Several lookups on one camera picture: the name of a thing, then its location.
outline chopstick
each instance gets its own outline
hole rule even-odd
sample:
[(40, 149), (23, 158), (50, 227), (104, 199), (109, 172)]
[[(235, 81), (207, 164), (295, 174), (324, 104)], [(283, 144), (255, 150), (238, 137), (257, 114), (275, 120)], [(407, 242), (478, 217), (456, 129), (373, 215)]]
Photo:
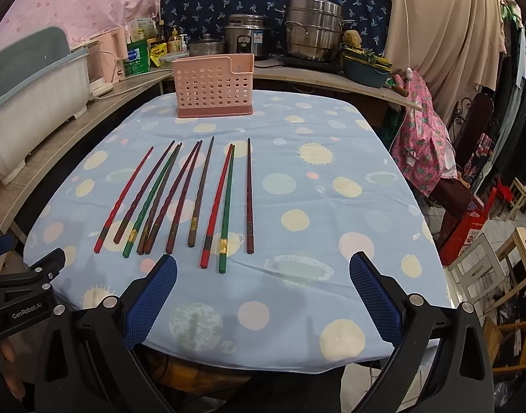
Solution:
[(166, 188), (167, 180), (169, 179), (169, 175), (171, 174), (171, 169), (175, 165), (175, 161), (177, 160), (177, 155), (179, 154), (181, 146), (182, 142), (177, 144), (177, 146), (175, 146), (175, 149), (172, 152), (172, 154), (174, 154), (175, 157), (173, 158), (173, 161), (171, 161), (171, 164), (167, 168), (166, 174), (163, 176), (162, 184), (158, 188), (158, 193), (154, 198), (154, 202), (152, 202), (152, 207), (150, 208), (150, 212), (148, 213), (148, 217), (146, 218), (143, 234), (141, 234), (141, 239), (140, 241), (138, 241), (137, 254), (143, 254), (145, 252), (146, 238), (148, 237), (150, 228), (152, 227), (152, 221), (154, 220), (154, 216), (156, 216), (156, 210), (158, 209), (159, 201), (162, 198), (163, 191)]
[(167, 238), (166, 253), (173, 253), (173, 247), (175, 246), (175, 238), (177, 237), (177, 230), (179, 229), (179, 221), (181, 219), (182, 207), (185, 204), (185, 199), (187, 198), (187, 192), (189, 190), (190, 179), (192, 178), (192, 171), (196, 165), (196, 158), (198, 158), (198, 153), (202, 148), (202, 140), (198, 142), (198, 149), (194, 153), (194, 157), (190, 163), (190, 169), (185, 178), (185, 183), (182, 186), (181, 195), (179, 197), (179, 202), (177, 203), (177, 208), (175, 209), (175, 215), (173, 216), (173, 221), (171, 222), (171, 228), (169, 229), (169, 236)]
[(194, 211), (192, 212), (192, 220), (190, 221), (190, 232), (188, 239), (188, 246), (192, 247), (196, 244), (196, 231), (198, 230), (198, 217), (200, 216), (200, 209), (202, 208), (203, 189), (206, 185), (207, 168), (210, 164), (210, 155), (213, 147), (215, 137), (211, 137), (210, 147), (207, 150), (206, 162), (203, 164), (202, 176), (200, 177), (200, 184), (198, 185), (198, 193), (196, 194), (196, 202), (194, 204)]
[(221, 177), (219, 184), (217, 185), (217, 192), (215, 193), (215, 199), (213, 200), (213, 207), (211, 208), (210, 221), (207, 224), (206, 240), (203, 243), (202, 258), (200, 260), (200, 268), (207, 269), (207, 264), (210, 260), (211, 243), (213, 242), (213, 232), (215, 230), (215, 222), (217, 221), (217, 212), (219, 211), (219, 203), (221, 201), (221, 194), (223, 193), (223, 185), (225, 182), (225, 174), (227, 173), (227, 166), (231, 159), (231, 152), (233, 144), (229, 146), (225, 163), (223, 164), (223, 170), (221, 171)]
[(145, 182), (143, 183), (140, 191), (137, 193), (137, 196), (135, 196), (135, 199), (133, 200), (133, 203), (129, 207), (129, 210), (127, 210), (127, 213), (125, 213), (125, 217), (122, 220), (122, 223), (120, 224), (120, 227), (118, 228), (118, 231), (116, 232), (116, 235), (114, 236), (115, 244), (120, 243), (120, 240), (122, 239), (122, 236), (124, 235), (125, 229), (127, 228), (127, 224), (131, 220), (133, 213), (135, 212), (135, 208), (137, 208), (138, 203), (141, 201), (141, 198), (143, 194), (145, 193), (146, 188), (148, 188), (148, 185), (150, 184), (150, 180), (152, 180), (152, 177), (158, 170), (159, 166), (162, 164), (163, 159), (166, 158), (166, 155), (169, 152), (169, 149), (171, 149), (171, 146), (173, 146), (174, 143), (175, 143), (175, 140), (173, 140), (171, 144), (167, 147), (167, 149), (162, 154), (162, 156), (159, 158), (154, 168), (152, 168), (152, 171), (150, 171), (150, 174), (148, 174), (148, 177), (146, 177)]
[(114, 204), (114, 207), (112, 208), (108, 218), (106, 219), (106, 222), (104, 223), (104, 226), (102, 227), (101, 234), (99, 235), (97, 242), (93, 248), (93, 251), (95, 253), (100, 253), (102, 249), (102, 245), (104, 243), (104, 240), (106, 239), (106, 236), (108, 234), (108, 230), (110, 230), (110, 227), (112, 226), (112, 221), (116, 217), (116, 214), (118, 213), (118, 210), (124, 201), (125, 196), (127, 195), (127, 192), (129, 191), (129, 188), (131, 188), (131, 185), (133, 184), (133, 181), (138, 175), (138, 172), (143, 167), (143, 164), (146, 160), (148, 160), (148, 156), (151, 154), (151, 152), (154, 150), (154, 146), (152, 146), (150, 149), (148, 149), (148, 152), (146, 153), (145, 157), (141, 160), (141, 162), (138, 164), (137, 169), (135, 169), (135, 172), (133, 172), (133, 175), (129, 178), (127, 181), (125, 187), (122, 190), (122, 193), (118, 197), (118, 201)]
[(146, 243), (145, 243), (145, 253), (146, 254), (149, 254), (152, 251), (152, 247), (154, 246), (156, 236), (158, 235), (158, 231), (160, 227), (162, 226), (163, 218), (166, 215), (167, 208), (169, 208), (171, 199), (173, 198), (173, 195), (175, 194), (175, 191), (177, 191), (177, 188), (179, 187), (179, 183), (181, 182), (182, 175), (187, 170), (187, 166), (189, 165), (190, 159), (194, 155), (194, 152), (196, 151), (197, 147), (198, 147), (198, 142), (196, 142), (196, 144), (192, 148), (192, 151), (190, 152), (190, 155), (187, 158), (187, 161), (185, 161), (185, 164), (182, 166), (181, 170), (179, 171), (177, 178), (175, 179), (175, 181), (173, 182), (173, 185), (171, 186), (171, 189), (169, 190), (169, 194), (167, 195), (165, 201), (163, 202), (163, 205), (162, 205), (162, 208), (160, 209), (158, 217), (156, 218), (154, 225), (152, 226), (152, 229), (150, 230), (148, 239), (146, 239)]
[(232, 146), (231, 164), (227, 178), (227, 192), (225, 193), (225, 205), (223, 207), (223, 226), (221, 227), (221, 243), (219, 247), (219, 273), (227, 271), (227, 242), (228, 242), (228, 220), (231, 212), (231, 189), (232, 189), (232, 165), (234, 164), (234, 145)]
[(141, 228), (141, 225), (143, 224), (143, 220), (145, 219), (146, 212), (148, 211), (148, 207), (150, 206), (150, 202), (154, 198), (154, 194), (156, 193), (156, 190), (160, 186), (160, 183), (162, 183), (162, 179), (164, 174), (167, 173), (168, 169), (170, 168), (171, 161), (175, 161), (175, 158), (177, 157), (177, 148), (173, 151), (173, 153), (169, 156), (167, 162), (165, 163), (164, 167), (162, 168), (162, 171), (160, 172), (158, 178), (154, 182), (154, 185), (152, 186), (152, 189), (148, 193), (148, 197), (146, 197), (145, 203), (143, 204), (143, 207), (141, 209), (141, 212), (138, 213), (137, 220), (135, 221), (135, 224), (133, 225), (133, 228), (131, 230), (131, 233), (129, 234), (129, 238), (127, 238), (127, 243), (125, 244), (125, 248), (123, 251), (123, 257), (129, 258), (129, 255), (131, 254), (131, 250), (133, 248), (133, 244), (135, 243), (135, 239), (137, 238), (138, 230)]
[(254, 208), (251, 200), (251, 142), (248, 138), (248, 171), (246, 182), (246, 251), (254, 252)]

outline green box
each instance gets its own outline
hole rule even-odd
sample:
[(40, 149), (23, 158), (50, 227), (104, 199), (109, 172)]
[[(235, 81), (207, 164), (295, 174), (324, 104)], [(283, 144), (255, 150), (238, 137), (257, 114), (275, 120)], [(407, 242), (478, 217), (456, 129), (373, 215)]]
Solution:
[(125, 75), (148, 73), (150, 62), (148, 61), (148, 44), (146, 40), (127, 44), (128, 58), (124, 59)]

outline green chopstick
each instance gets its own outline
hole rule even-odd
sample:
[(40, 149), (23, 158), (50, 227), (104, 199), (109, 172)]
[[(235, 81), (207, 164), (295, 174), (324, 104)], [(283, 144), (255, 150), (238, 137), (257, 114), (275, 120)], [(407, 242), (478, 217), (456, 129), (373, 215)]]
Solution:
[(145, 219), (146, 212), (148, 211), (148, 208), (150, 207), (150, 202), (154, 198), (154, 195), (156, 194), (156, 191), (158, 190), (158, 187), (160, 183), (162, 182), (163, 176), (166, 173), (168, 167), (170, 167), (171, 162), (175, 162), (175, 158), (177, 157), (177, 154), (179, 153), (179, 149), (175, 148), (175, 150), (171, 153), (170, 157), (168, 158), (166, 164), (162, 168), (162, 171), (160, 172), (158, 178), (154, 182), (154, 186), (148, 193), (148, 198), (145, 201), (145, 204), (143, 205), (143, 209), (140, 213), (138, 213), (138, 218), (135, 221), (135, 224), (133, 225), (133, 229), (131, 230), (131, 233), (129, 234), (129, 238), (127, 238), (127, 243), (125, 244), (123, 257), (129, 258), (129, 255), (131, 254), (131, 250), (133, 248), (133, 245), (135, 243), (135, 239), (137, 238), (138, 230), (141, 228), (141, 225), (143, 224), (143, 220)]
[(229, 175), (227, 177), (227, 192), (225, 193), (225, 205), (223, 207), (223, 226), (221, 227), (221, 243), (219, 247), (219, 273), (227, 271), (227, 242), (228, 242), (228, 219), (231, 211), (231, 187), (232, 187), (232, 165), (234, 163), (234, 144), (231, 151), (231, 163), (229, 164)]

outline beige cloth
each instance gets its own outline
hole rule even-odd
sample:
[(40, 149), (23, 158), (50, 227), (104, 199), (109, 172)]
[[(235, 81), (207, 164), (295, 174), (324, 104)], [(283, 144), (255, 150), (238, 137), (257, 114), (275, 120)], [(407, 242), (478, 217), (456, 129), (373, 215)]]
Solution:
[(454, 104), (478, 85), (496, 88), (502, 44), (498, 0), (393, 0), (385, 57), (393, 71), (418, 70), (446, 123)]

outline metal screw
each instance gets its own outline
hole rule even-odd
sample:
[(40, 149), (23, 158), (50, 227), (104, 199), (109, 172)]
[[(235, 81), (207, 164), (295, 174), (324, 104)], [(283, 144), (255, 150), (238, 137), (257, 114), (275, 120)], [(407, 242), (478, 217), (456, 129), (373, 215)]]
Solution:
[(107, 297), (102, 302), (102, 305), (108, 309), (114, 307), (118, 304), (118, 299), (116, 297)]
[(424, 304), (424, 299), (418, 294), (410, 295), (409, 300), (415, 306), (421, 306)]
[(55, 315), (62, 315), (65, 310), (66, 308), (64, 307), (64, 305), (58, 305), (53, 309), (53, 313)]
[(464, 301), (462, 303), (462, 309), (464, 309), (468, 314), (471, 314), (474, 311), (473, 304)]

